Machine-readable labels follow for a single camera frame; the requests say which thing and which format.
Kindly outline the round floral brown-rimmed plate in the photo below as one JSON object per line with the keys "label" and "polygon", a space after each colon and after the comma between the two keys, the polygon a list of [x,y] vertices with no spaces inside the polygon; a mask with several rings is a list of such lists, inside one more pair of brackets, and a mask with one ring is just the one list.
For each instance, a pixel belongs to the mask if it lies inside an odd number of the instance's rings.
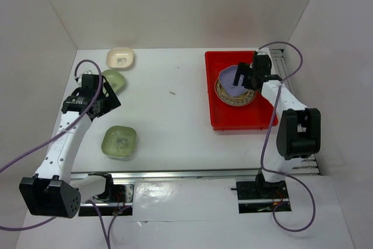
{"label": "round floral brown-rimmed plate", "polygon": [[243,107],[254,101],[256,97],[256,91],[248,90],[247,92],[239,95],[238,97],[230,96],[222,87],[219,79],[215,81],[215,93],[218,98],[225,104],[233,107]]}

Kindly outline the purple square panda plate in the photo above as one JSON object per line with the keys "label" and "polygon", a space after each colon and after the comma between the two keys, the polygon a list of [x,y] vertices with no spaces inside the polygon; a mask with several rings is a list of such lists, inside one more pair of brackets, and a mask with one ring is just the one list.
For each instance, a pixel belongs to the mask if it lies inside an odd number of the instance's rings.
{"label": "purple square panda plate", "polygon": [[234,86],[234,79],[235,74],[237,72],[237,65],[231,65],[219,73],[219,82],[222,85],[223,89],[226,91],[226,93],[231,97],[238,97],[241,94],[244,94],[248,91],[245,87],[243,87],[243,76],[240,76],[239,79],[239,85]]}

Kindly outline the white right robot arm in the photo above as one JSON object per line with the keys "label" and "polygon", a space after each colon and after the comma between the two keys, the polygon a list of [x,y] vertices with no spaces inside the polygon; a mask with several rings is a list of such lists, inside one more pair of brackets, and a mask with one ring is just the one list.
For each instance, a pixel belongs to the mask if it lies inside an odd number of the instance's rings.
{"label": "white right robot arm", "polygon": [[[264,52],[255,51],[252,64],[238,64],[234,86],[255,90],[272,106],[260,169],[255,178],[254,190],[261,197],[268,197],[284,185],[285,176],[303,159],[319,152],[321,147],[321,112],[302,104],[284,85],[284,80],[272,74],[272,61]],[[277,129],[277,153],[265,161],[265,150],[274,119]]]}

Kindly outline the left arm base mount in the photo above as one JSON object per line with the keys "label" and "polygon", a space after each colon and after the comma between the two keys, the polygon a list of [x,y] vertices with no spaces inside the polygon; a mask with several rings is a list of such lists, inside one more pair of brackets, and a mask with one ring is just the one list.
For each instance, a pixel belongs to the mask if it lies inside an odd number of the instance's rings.
{"label": "left arm base mount", "polygon": [[82,195],[79,208],[79,217],[98,216],[94,206],[95,203],[102,216],[132,216],[134,185],[130,183],[114,184],[105,190],[102,182],[97,180],[74,180],[72,185],[77,188]]}

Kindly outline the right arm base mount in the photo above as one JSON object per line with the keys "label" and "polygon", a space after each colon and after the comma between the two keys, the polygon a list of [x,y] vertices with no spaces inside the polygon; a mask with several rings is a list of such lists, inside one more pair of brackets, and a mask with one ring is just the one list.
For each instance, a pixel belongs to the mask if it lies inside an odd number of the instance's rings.
{"label": "right arm base mount", "polygon": [[291,204],[285,181],[260,184],[255,181],[237,181],[230,188],[237,195],[238,211],[243,213],[291,212]]}

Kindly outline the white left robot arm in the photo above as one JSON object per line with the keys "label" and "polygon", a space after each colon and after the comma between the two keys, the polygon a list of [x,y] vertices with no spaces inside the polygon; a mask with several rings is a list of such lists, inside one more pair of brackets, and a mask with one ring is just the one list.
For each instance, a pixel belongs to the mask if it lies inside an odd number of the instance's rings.
{"label": "white left robot arm", "polygon": [[83,74],[81,86],[63,102],[57,139],[32,177],[22,178],[20,193],[35,216],[73,218],[80,205],[97,197],[103,202],[115,195],[112,175],[93,172],[71,182],[72,167],[93,120],[121,105],[111,86],[99,75]]}

